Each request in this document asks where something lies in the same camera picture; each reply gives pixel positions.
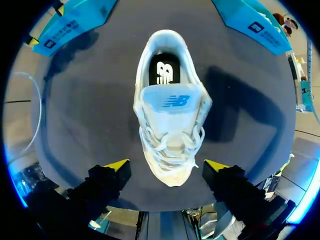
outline dark gray platform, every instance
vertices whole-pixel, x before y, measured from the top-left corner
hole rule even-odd
[[[171,188],[149,169],[133,111],[140,56],[161,29],[182,35],[213,100],[196,155],[200,168]],[[115,207],[157,212],[207,205],[214,197],[202,179],[204,159],[238,165],[257,184],[291,151],[295,90],[286,56],[226,27],[210,0],[120,0],[105,25],[69,42],[39,75],[43,120],[35,148],[44,173],[70,188],[93,166],[129,158],[132,177]]]

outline shoelace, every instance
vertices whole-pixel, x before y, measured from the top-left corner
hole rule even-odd
[[[139,133],[141,139],[143,140],[144,145],[149,152],[154,156],[154,160],[164,169],[166,172],[160,172],[159,175],[166,176],[173,173],[179,172],[185,168],[186,165],[191,165],[192,167],[197,167],[195,155],[199,151],[204,138],[205,130],[203,127],[200,129],[201,136],[198,133],[197,125],[192,129],[192,138],[184,133],[168,133],[164,135],[159,141],[152,129],[149,126],[146,126],[144,130],[142,127],[139,128]],[[168,140],[176,135],[181,135],[182,141],[184,144],[184,149],[182,154],[174,154],[168,150]]]

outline insole logo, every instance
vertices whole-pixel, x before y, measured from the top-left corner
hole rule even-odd
[[[161,53],[151,58],[149,66],[149,85],[168,85],[180,83],[180,61],[171,53]]]
[[[170,64],[164,64],[162,61],[159,61],[156,64],[156,74],[158,77],[156,78],[156,84],[169,84],[173,81],[174,70]]]

